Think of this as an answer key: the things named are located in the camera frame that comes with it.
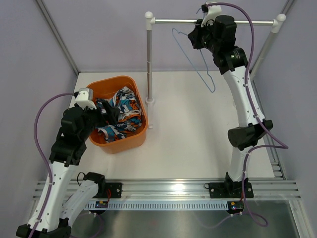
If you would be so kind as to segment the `colourful patterned shorts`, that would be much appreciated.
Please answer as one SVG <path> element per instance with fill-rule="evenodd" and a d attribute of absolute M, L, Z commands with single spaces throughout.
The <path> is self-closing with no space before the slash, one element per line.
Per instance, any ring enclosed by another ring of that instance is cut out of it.
<path fill-rule="evenodd" d="M 103 106 L 105 102 L 119 110 L 117 123 L 98 127 L 98 134 L 104 137 L 106 143 L 121 140 L 136 133 L 142 125 L 142 109 L 135 93 L 124 86 L 110 99 L 97 99 L 97 108 L 102 114 L 106 113 Z"/>

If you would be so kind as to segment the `light blue clothes hanger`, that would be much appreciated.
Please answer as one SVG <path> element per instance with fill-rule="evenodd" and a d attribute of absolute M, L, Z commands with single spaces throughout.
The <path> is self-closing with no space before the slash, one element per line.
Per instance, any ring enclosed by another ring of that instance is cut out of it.
<path fill-rule="evenodd" d="M 189 31 L 182 31 L 178 27 L 172 27 L 171 35 L 179 47 L 184 58 L 191 66 L 192 70 L 202 80 L 210 93 L 216 92 L 216 84 L 210 73 L 209 64 L 207 63 L 202 50 L 190 49 L 187 36 Z"/>

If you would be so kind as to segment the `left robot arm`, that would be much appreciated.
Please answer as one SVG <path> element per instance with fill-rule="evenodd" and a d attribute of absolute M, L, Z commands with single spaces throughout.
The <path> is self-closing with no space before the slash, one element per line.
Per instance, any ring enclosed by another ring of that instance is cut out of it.
<path fill-rule="evenodd" d="M 18 227 L 17 237 L 68 238 L 73 223 L 92 198 L 111 198 L 105 176 L 88 172 L 78 190 L 64 200 L 86 150 L 86 140 L 97 127 L 117 119 L 117 109 L 109 103 L 104 103 L 104 107 L 110 110 L 108 115 L 103 114 L 92 100 L 76 100 L 75 106 L 63 113 L 56 142 L 46 160 L 49 173 L 39 203 L 28 223 Z"/>

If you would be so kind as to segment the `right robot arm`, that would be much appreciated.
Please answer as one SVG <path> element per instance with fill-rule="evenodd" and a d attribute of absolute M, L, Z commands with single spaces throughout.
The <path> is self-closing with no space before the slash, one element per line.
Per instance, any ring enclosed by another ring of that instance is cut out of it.
<path fill-rule="evenodd" d="M 250 150 L 271 130 L 273 123 L 266 120 L 260 110 L 247 71 L 248 60 L 244 50 L 235 45 L 236 22 L 233 17 L 219 15 L 215 19 L 199 19 L 188 38 L 194 49 L 207 49 L 212 53 L 231 91 L 238 127 L 228 131 L 233 147 L 229 171 L 223 182 L 210 182 L 207 186 L 211 198 L 252 198 L 247 167 Z"/>

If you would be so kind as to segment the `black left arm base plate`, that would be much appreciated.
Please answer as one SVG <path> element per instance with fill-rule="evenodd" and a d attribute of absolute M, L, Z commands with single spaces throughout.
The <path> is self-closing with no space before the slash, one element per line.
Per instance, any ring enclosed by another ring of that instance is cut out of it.
<path fill-rule="evenodd" d="M 105 182 L 102 185 L 98 185 L 98 192 L 94 198 L 100 199 L 117 199 L 121 198 L 122 183 L 120 182 Z"/>

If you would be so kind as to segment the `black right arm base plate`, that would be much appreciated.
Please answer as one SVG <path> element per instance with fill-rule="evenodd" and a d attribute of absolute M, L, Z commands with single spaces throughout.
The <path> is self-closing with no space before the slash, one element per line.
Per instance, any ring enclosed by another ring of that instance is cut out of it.
<path fill-rule="evenodd" d="M 237 188 L 226 188 L 225 182 L 209 182 L 204 184 L 204 188 L 209 191 L 210 198 L 254 198 L 254 192 L 252 184 L 250 182 L 245 183 L 243 195 L 242 185 L 238 185 Z"/>

